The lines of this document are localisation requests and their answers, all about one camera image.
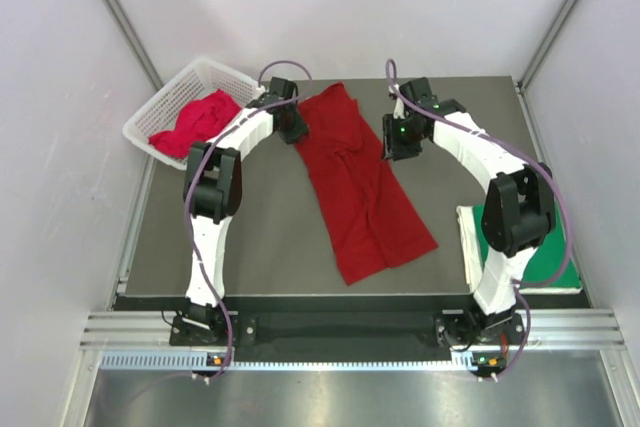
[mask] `white wall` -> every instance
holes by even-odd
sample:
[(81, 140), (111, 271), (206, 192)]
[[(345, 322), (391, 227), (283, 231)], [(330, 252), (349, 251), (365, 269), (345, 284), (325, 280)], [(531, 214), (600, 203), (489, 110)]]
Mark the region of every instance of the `white wall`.
[(640, 0), (582, 0), (529, 94), (595, 301), (640, 372)]
[(252, 75), (295, 58), (317, 78), (383, 77), (393, 56), (407, 76), (519, 77), (562, 0), (121, 1), (168, 79), (198, 54)]
[(0, 0), (0, 423), (54, 425), (113, 276), (152, 90), (101, 0)]

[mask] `metal frame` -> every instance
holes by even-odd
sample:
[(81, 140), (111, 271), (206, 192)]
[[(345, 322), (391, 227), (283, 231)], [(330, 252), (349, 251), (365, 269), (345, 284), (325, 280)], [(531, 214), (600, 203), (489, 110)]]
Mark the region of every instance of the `metal frame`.
[[(523, 318), (524, 311), (518, 312)], [(172, 347), (171, 327), (158, 312), (93, 312), (80, 340), (84, 351), (206, 351), (224, 347)], [(495, 350), (474, 346), (472, 352)], [(608, 309), (539, 309), (531, 311), (531, 333), (525, 350), (624, 350), (624, 339)], [(340, 363), (335, 363), (339, 370)]]
[[(160, 89), (163, 85), (162, 79), (121, 4), (118, 0), (104, 0), (104, 2), (149, 82), (154, 88)], [(518, 93), (537, 152), (545, 159), (548, 159), (548, 156), (544, 152), (539, 130), (530, 112), (526, 89), (539, 71), (578, 2), (579, 0), (564, 0), (522, 79), (517, 83)], [(154, 162), (149, 159), (144, 167), (132, 220), (114, 282), (113, 295), (123, 291), (126, 286), (154, 165)], [(613, 312), (593, 309), (534, 310), (532, 315), (532, 332), (526, 350), (599, 350), (625, 425), (640, 425), (640, 409), (638, 407), (640, 389)], [(153, 352), (154, 355), (162, 356), (163, 353), (175, 355), (176, 352), (197, 351), (197, 349), (169, 347), (169, 334), (170, 327), (162, 321), (158, 313), (96, 312), (91, 314), (82, 336), (75, 381), (68, 397), (62, 425), (79, 426), (84, 424), (97, 372), (105, 353), (124, 350), (134, 356), (136, 353), (142, 354), (144, 352), (147, 354)], [(221, 351), (218, 347), (207, 347), (205, 350), (212, 353), (220, 353)], [(234, 367), (242, 366), (236, 363), (232, 364), (232, 368)], [(255, 364), (245, 367), (248, 370), (260, 370), (261, 368), (293, 368), (295, 370), (304, 366), (277, 363), (269, 366)], [(349, 368), (353, 370), (366, 369), (371, 366), (367, 363), (349, 363), (348, 365), (332, 363), (322, 366), (314, 364), (311, 367), (313, 369), (340, 370)], [(394, 363), (385, 363), (384, 367), (396, 370), (402, 368), (401, 365)], [(410, 370), (424, 370), (426, 367), (428, 366), (419, 363), (408, 366)]]
[[(526, 351), (600, 351), (625, 426), (640, 425), (638, 385), (615, 315), (607, 309), (533, 310)], [(84, 424), (103, 359), (105, 370), (184, 370), (204, 353), (223, 355), (224, 347), (171, 347), (171, 327), (157, 312), (95, 312), (89, 316), (80, 345), (76, 380), (62, 425)], [(472, 352), (450, 361), (428, 362), (232, 362), (238, 371), (462, 371)], [(153, 358), (157, 366), (149, 366)]]
[(556, 39), (560, 35), (560, 32), (562, 32), (564, 26), (567, 24), (569, 17), (571, 17), (571, 14), (575, 10), (579, 2), (580, 0), (564, 0), (564, 2), (562, 3), (560, 10), (553, 19), (553, 22), (551, 22), (549, 29), (542, 38), (542, 42), (540, 42), (540, 45), (536, 49), (533, 58), (529, 62), (529, 65), (527, 66), (522, 79), (518, 82), (518, 86), (523, 91), (526, 91), (526, 89), (528, 89), (531, 85), (533, 78), (540, 70), (542, 63), (547, 58), (547, 55), (549, 55), (549, 52), (555, 44)]

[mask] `black bracket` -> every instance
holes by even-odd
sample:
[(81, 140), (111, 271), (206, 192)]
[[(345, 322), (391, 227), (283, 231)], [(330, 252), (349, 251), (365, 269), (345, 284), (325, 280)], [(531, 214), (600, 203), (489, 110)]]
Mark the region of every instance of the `black bracket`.
[[(280, 77), (272, 77), (269, 83), (269, 90), (259, 98), (247, 104), (247, 108), (256, 109), (269, 106), (276, 102), (292, 99), (298, 95), (298, 86), (295, 82)], [(309, 126), (302, 119), (298, 112), (298, 103), (290, 102), (279, 105), (272, 109), (267, 109), (273, 116), (273, 130), (278, 131), (278, 135), (285, 144), (294, 144), (303, 136), (309, 135)]]
[[(421, 77), (399, 87), (400, 93), (407, 100), (423, 110), (434, 115), (444, 117), (454, 112), (466, 112), (465, 108), (455, 99), (443, 100), (431, 91), (429, 79)], [(402, 160), (416, 157), (422, 152), (421, 142), (429, 139), (433, 142), (435, 120), (415, 112), (404, 106), (404, 119), (394, 119), (393, 114), (382, 117), (383, 131), (383, 159)]]
[[(116, 296), (115, 311), (175, 312), (171, 321), (169, 345), (177, 347), (205, 347), (227, 344), (227, 324), (220, 307), (194, 304), (188, 297)], [(256, 315), (230, 314), (233, 326), (233, 345), (253, 345), (257, 332)]]
[[(240, 152), (236, 149), (215, 147), (202, 175), (195, 178), (198, 166), (211, 144), (195, 142), (189, 150), (187, 173), (184, 179), (183, 199), (193, 182), (196, 182), (190, 212), (194, 216), (203, 215), (218, 224), (225, 217), (235, 214), (242, 200), (242, 168)], [(217, 174), (205, 176), (205, 172)]]
[[(551, 175), (547, 166), (543, 168)], [(482, 232), (494, 250), (513, 257), (523, 249), (541, 245), (555, 226), (551, 187), (530, 166), (512, 174), (499, 173), (491, 180)]]
[(503, 342), (506, 346), (517, 345), (524, 336), (522, 318), (515, 313), (515, 308), (489, 316), (477, 306), (457, 312), (443, 312), (434, 317), (434, 324), (438, 344), (451, 351), (463, 352), (471, 346), (495, 347), (473, 354), (476, 370), (471, 372), (481, 378), (490, 378), (506, 367)]

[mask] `metal floor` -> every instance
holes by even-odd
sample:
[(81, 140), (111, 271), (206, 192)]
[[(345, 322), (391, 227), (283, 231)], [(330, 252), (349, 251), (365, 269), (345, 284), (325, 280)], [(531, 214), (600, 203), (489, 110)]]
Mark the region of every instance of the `metal floor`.
[(101, 371), (85, 427), (622, 425), (597, 352), (527, 352), (498, 384), (466, 372), (229, 372), (210, 387), (174, 378), (122, 409), (163, 375)]
[[(314, 81), (319, 93), (335, 81)], [(378, 136), (391, 112), (384, 80), (343, 81)], [(301, 91), (305, 84), (300, 83)], [(489, 132), (535, 155), (510, 77), (436, 78), (435, 93), (456, 98)], [(423, 154), (393, 171), (439, 248), (403, 267), (347, 287), (334, 262), (315, 192), (295, 149), (278, 136), (243, 162), (243, 199), (227, 237), (228, 295), (468, 293), (455, 208), (484, 201), (473, 177), (424, 142)], [(126, 293), (184, 295), (191, 253), (182, 223), (183, 173), (157, 162)]]

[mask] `plastic basket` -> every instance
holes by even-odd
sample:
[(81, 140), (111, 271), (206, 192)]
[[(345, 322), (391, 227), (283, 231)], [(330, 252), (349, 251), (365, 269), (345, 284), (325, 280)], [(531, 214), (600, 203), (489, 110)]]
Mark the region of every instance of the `plastic basket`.
[(177, 159), (158, 152), (149, 137), (163, 130), (172, 130), (182, 108), (218, 89), (233, 97), (244, 107), (258, 96), (258, 83), (226, 65), (207, 58), (198, 58), (167, 83), (124, 124), (122, 133), (133, 145), (149, 155), (179, 170), (186, 170), (187, 159)]

